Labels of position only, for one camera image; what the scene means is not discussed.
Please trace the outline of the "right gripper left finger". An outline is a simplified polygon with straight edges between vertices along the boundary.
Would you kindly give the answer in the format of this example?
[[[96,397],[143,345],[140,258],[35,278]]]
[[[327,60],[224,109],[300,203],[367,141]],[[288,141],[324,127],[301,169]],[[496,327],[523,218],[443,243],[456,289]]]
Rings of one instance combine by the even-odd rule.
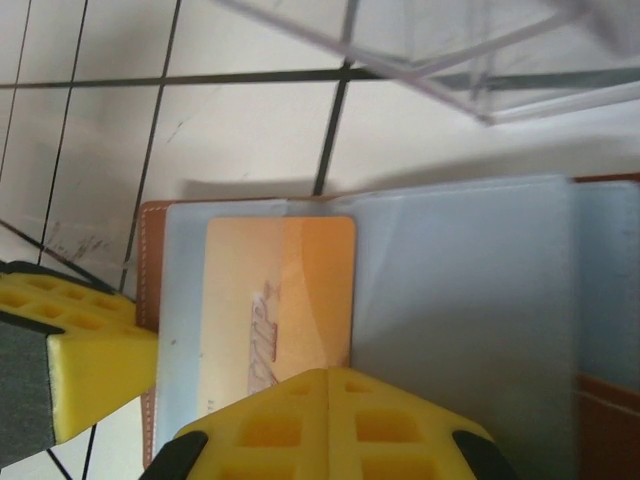
[[[313,369],[183,427],[146,479],[327,479],[328,371]]]

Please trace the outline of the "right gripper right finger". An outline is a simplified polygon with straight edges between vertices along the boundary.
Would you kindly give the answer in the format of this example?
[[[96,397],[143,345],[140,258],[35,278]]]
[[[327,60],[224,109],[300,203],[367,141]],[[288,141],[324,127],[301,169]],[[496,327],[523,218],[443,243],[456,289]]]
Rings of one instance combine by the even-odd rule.
[[[516,479],[479,424],[346,368],[328,370],[330,479]]]

